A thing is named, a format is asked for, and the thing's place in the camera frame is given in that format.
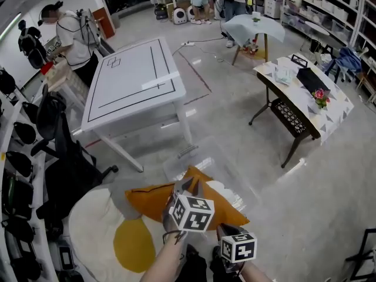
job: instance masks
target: office chair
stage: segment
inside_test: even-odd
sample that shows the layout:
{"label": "office chair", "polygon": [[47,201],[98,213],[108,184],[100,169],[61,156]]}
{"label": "office chair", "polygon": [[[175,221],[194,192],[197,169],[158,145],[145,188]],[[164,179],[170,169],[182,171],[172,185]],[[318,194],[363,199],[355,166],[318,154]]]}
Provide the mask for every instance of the office chair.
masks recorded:
{"label": "office chair", "polygon": [[[102,184],[110,172],[117,172],[117,166],[111,166],[101,173],[96,168],[96,158],[71,138],[65,116],[65,99],[43,87],[43,97],[36,115],[36,129],[43,137],[31,151],[39,151],[58,158],[45,170],[45,181],[49,201],[37,210],[38,218],[50,217],[62,219],[69,215],[74,204],[90,189]],[[47,147],[54,140],[55,150]]]}

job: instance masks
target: white tablecloth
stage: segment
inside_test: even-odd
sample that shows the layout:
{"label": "white tablecloth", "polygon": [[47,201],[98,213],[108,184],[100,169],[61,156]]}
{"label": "white tablecloth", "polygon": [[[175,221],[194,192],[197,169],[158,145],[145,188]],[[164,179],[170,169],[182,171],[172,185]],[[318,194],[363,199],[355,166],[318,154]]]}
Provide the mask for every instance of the white tablecloth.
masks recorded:
{"label": "white tablecloth", "polygon": [[223,28],[233,37],[235,42],[243,46],[257,33],[265,33],[276,38],[278,41],[284,40],[284,28],[273,19],[262,16],[258,24],[254,24],[251,15],[235,16],[223,25]]}

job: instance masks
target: wooden table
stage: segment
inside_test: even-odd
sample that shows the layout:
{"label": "wooden table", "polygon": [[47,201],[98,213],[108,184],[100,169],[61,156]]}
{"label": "wooden table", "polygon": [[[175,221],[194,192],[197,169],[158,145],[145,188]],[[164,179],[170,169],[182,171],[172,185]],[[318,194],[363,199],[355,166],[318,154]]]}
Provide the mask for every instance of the wooden table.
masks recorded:
{"label": "wooden table", "polygon": [[[295,53],[295,55],[307,60],[299,53]],[[276,82],[274,71],[277,66],[290,68],[295,73],[302,68],[292,62],[291,57],[292,55],[284,56],[254,68],[254,70],[257,71],[257,77],[266,85],[266,104],[249,122],[249,125],[252,125],[256,117],[267,108],[270,108],[288,131],[295,137],[286,161],[281,165],[282,168],[286,166],[303,139],[310,135],[313,139],[321,138],[321,142],[325,141],[354,107],[343,91],[309,60],[307,60],[308,67],[312,69],[330,90],[330,102],[327,107],[319,109],[312,94],[303,86],[296,76],[288,86]],[[272,102],[269,100],[269,89],[278,97]]]}
{"label": "wooden table", "polygon": [[223,28],[232,36],[238,47],[236,49],[232,65],[234,65],[236,58],[243,45],[247,45],[252,39],[257,39],[260,33],[264,34],[265,44],[265,60],[268,62],[268,35],[283,42],[285,31],[281,24],[273,19],[262,16],[258,23],[253,22],[251,15],[235,16],[231,20],[223,24]]}

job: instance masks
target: fiducial marker cube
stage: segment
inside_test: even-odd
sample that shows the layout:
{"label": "fiducial marker cube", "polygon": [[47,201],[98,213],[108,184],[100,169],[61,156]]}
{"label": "fiducial marker cube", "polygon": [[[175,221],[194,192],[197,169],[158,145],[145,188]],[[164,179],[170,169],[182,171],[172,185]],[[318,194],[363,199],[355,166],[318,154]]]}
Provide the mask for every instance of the fiducial marker cube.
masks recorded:
{"label": "fiducial marker cube", "polygon": [[221,256],[231,263],[255,259],[256,250],[257,239],[253,233],[221,238]]}
{"label": "fiducial marker cube", "polygon": [[205,232],[214,216],[214,201],[179,194],[169,213],[179,230]]}

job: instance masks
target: white wall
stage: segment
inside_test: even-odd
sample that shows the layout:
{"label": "white wall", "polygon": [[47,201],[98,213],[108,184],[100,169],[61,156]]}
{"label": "white wall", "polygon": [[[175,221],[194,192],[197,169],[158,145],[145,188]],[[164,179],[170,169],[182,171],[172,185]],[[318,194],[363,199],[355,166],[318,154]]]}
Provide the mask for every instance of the white wall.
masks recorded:
{"label": "white wall", "polygon": [[[41,31],[42,43],[47,42],[56,36],[56,25],[38,26],[39,14],[47,4],[55,4],[58,0],[28,0],[24,5],[23,19],[27,26],[34,26]],[[88,9],[92,11],[98,9],[95,0],[60,0],[64,2],[61,9]],[[0,42],[0,65],[2,65],[11,74],[18,86],[23,86],[36,72],[27,60],[26,56],[18,49],[18,37],[20,31],[17,23],[9,31],[6,37]]]}

